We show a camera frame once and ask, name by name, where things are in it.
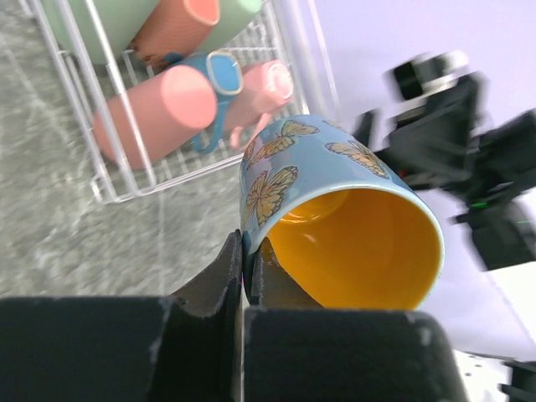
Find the clear plastic basket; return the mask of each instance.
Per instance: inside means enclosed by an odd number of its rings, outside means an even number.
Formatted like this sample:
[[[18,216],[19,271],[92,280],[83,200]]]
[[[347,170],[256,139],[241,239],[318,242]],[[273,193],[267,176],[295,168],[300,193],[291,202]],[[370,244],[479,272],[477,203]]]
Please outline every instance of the clear plastic basket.
[[[125,94],[128,88],[154,76],[154,72],[151,68],[140,66],[130,50],[123,52],[120,60],[115,60],[93,0],[80,0],[85,2],[100,44],[107,54],[106,67],[93,66],[68,0],[56,1],[76,55],[57,45],[40,0],[20,0],[25,12],[29,17],[35,18],[42,31],[80,125],[95,169],[95,176],[88,178],[88,181],[90,180],[97,199],[105,204],[120,203],[177,186],[240,162],[242,154],[229,147],[228,138],[220,141],[217,150],[209,155],[199,155],[189,147],[182,147],[161,162],[152,166],[147,163],[142,171],[132,171],[127,160],[120,161],[119,165],[105,160],[93,137],[92,120],[95,111],[101,114],[106,112],[107,99]],[[264,1],[257,18],[225,49],[242,65],[280,59],[289,67],[295,83],[295,95],[293,102],[280,116],[316,112],[338,118],[335,115],[338,110],[337,93],[314,0]],[[128,112],[128,98],[124,96],[124,99]],[[133,122],[133,132],[139,133],[135,120]],[[115,148],[120,147],[113,124],[106,131],[112,144],[116,144]],[[243,135],[249,134],[249,131],[245,131]]]

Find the pink cylinder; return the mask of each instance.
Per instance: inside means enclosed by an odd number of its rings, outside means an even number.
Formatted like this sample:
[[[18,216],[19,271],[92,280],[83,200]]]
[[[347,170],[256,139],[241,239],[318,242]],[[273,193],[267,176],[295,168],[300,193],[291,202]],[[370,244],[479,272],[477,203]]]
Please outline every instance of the pink cylinder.
[[[212,86],[203,74],[188,66],[172,67],[129,89],[126,94],[152,163],[207,128],[216,117],[217,101]],[[143,169],[142,155],[121,97],[117,95],[107,103],[131,168]],[[117,162],[98,113],[93,134],[102,153]]]
[[[240,133],[256,125],[254,135],[291,100],[294,85],[290,72],[279,60],[255,63],[242,69],[244,87],[225,117],[225,131],[232,131],[231,146],[239,149]]]

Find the mug rim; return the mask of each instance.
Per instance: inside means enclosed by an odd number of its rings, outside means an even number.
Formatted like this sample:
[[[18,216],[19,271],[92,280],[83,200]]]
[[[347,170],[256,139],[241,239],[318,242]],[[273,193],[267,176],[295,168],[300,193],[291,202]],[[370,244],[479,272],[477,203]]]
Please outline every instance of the mug rim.
[[[397,189],[397,184],[392,183],[393,187],[391,186],[381,186],[379,184],[373,184],[373,183],[353,183],[353,182],[342,182],[335,185],[332,185],[329,187],[329,191],[326,191],[327,188],[319,188],[311,192],[307,192],[303,194],[302,196],[298,196],[295,199],[293,199],[291,202],[286,204],[286,207],[284,209],[280,209],[275,214],[273,214],[269,222],[275,222],[274,224],[264,224],[262,228],[259,228],[256,231],[255,238],[257,241],[254,243],[252,241],[251,236],[251,230],[248,232],[248,237],[250,238],[250,246],[248,247],[248,250],[246,250],[245,253],[245,260],[247,261],[246,264],[250,261],[253,254],[259,249],[260,244],[262,243],[262,240],[267,237],[270,230],[275,226],[277,222],[279,222],[286,214],[288,214],[289,211],[292,211],[294,208],[299,207],[300,205],[306,203],[307,201],[310,201],[316,197],[320,197],[321,195],[327,194],[327,193],[335,193],[336,191],[342,191],[342,190],[351,190],[351,189],[370,189],[370,190],[377,190],[385,193],[391,193],[394,195],[398,195],[399,197],[405,199],[406,201],[412,203],[415,207],[420,208],[420,211],[422,214],[425,214],[428,218],[428,220],[432,223],[432,226],[434,226],[435,231],[437,233],[438,241],[439,241],[439,247],[440,247],[440,258],[437,261],[437,272],[434,277],[434,281],[432,282],[432,286],[426,293],[426,296],[423,297],[423,299],[419,302],[419,304],[413,309],[418,310],[422,307],[423,303],[428,299],[432,289],[435,287],[435,283],[441,276],[441,272],[443,271],[443,267],[445,264],[445,239],[443,236],[443,231],[441,230],[441,225],[439,223],[439,220],[437,220],[437,217],[433,214],[430,207],[417,196],[416,194],[412,193],[411,190],[406,190],[404,188]]]
[[[188,11],[188,14],[195,19],[198,23],[202,23],[203,25],[207,26],[208,28],[215,27],[219,20],[221,19],[221,6],[219,2],[216,2],[216,8],[218,9],[218,17],[216,19],[206,19],[199,17],[196,13],[192,13],[192,2],[191,0],[183,0],[184,1],[184,8]]]
[[[277,96],[272,96],[273,98],[276,99],[276,101],[282,98],[283,102],[287,102],[292,97],[292,95],[294,95],[294,81],[292,79],[290,70],[280,60],[272,60],[271,62],[264,64],[262,67],[266,73],[266,78],[268,81],[266,82],[266,86],[270,87],[269,89],[270,95],[274,95],[274,93],[277,93]],[[274,71],[277,71],[281,67],[285,69],[285,72],[288,78],[287,82],[289,84],[288,91],[283,96],[280,96],[281,94],[276,88],[276,83],[274,79]]]

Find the pink cup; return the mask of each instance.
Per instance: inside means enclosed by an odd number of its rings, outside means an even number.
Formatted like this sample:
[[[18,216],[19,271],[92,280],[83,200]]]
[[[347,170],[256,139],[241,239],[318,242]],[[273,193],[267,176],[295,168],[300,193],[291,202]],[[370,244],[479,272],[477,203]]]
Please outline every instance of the pink cup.
[[[280,60],[255,63],[242,69],[244,87],[231,102],[225,117],[224,130],[230,131],[230,145],[243,151],[240,134],[255,126],[250,141],[271,122],[291,100],[294,91],[291,74]]]
[[[216,117],[216,94],[199,71],[177,65],[126,92],[143,145],[152,163],[192,139]],[[143,169],[142,155],[120,96],[108,101],[117,135],[132,169]],[[98,114],[93,128],[102,153],[117,162],[110,138]]]
[[[189,56],[219,22],[219,0],[160,0],[131,48],[151,67],[164,68],[164,57]]]

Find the orange cup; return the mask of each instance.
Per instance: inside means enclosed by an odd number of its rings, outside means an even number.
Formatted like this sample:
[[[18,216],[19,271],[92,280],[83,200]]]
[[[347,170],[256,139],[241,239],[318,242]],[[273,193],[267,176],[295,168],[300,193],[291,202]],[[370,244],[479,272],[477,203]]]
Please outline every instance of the orange cup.
[[[126,92],[143,146],[154,163],[207,128],[216,117],[216,94],[196,69],[177,65]],[[132,169],[143,169],[142,155],[119,95],[108,102],[117,135]],[[117,162],[110,135],[95,114],[95,140],[102,153]]]
[[[160,0],[131,48],[151,67],[164,68],[168,54],[189,56],[219,22],[219,0]]]

